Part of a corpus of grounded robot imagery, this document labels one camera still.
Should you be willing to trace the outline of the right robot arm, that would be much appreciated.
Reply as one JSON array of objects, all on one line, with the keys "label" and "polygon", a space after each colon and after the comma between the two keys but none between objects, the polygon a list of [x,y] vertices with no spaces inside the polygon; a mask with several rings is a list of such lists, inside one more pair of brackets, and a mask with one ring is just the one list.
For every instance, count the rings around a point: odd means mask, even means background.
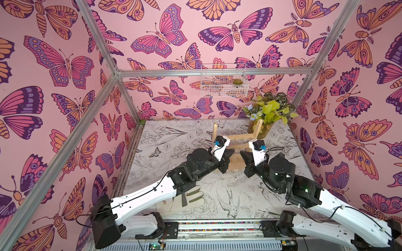
[{"label": "right robot arm", "polygon": [[338,199],[318,183],[295,174],[295,165],[284,155],[272,159],[263,151],[241,151],[247,177],[257,175],[267,188],[285,201],[304,211],[312,210],[325,216],[315,219],[284,210],[271,224],[262,222],[265,235],[278,233],[288,237],[311,236],[341,245],[352,251],[400,251],[397,238],[402,227],[396,220],[380,220],[369,216]]}]

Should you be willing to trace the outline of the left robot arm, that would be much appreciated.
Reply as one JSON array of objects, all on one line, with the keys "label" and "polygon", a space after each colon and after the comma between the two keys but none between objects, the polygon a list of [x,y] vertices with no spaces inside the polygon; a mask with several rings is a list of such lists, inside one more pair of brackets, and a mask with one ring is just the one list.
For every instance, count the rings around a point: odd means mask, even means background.
[{"label": "left robot arm", "polygon": [[139,212],[190,191],[197,181],[215,170],[225,173],[233,154],[233,149],[215,152],[196,149],[186,157],[185,162],[150,186],[120,197],[100,196],[90,216],[95,248],[107,248],[122,236],[160,238],[166,229],[161,213],[139,215]]}]

